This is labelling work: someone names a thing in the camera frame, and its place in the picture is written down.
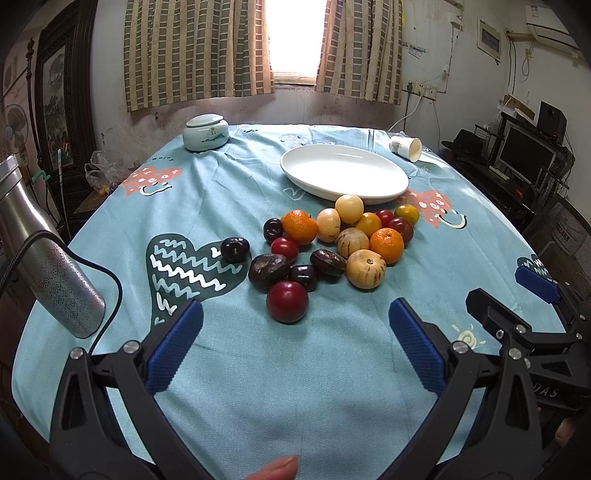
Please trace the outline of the person's left hand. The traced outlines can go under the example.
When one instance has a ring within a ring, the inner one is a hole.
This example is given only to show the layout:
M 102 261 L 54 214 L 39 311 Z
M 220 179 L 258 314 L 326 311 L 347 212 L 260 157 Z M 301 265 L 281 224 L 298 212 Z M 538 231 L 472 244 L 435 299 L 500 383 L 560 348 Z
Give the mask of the person's left hand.
M 259 471 L 245 477 L 245 480 L 294 480 L 297 477 L 298 457 L 281 457 L 267 464 Z

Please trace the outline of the person's right hand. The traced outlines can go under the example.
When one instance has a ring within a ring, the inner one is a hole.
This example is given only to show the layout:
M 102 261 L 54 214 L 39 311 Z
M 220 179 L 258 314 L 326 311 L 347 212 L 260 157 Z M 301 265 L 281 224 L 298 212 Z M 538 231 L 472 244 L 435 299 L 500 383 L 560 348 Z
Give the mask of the person's right hand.
M 576 422 L 566 416 L 563 410 L 549 406 L 538 406 L 541 426 L 542 447 L 547 448 L 551 444 L 564 447 L 571 439 L 577 428 Z

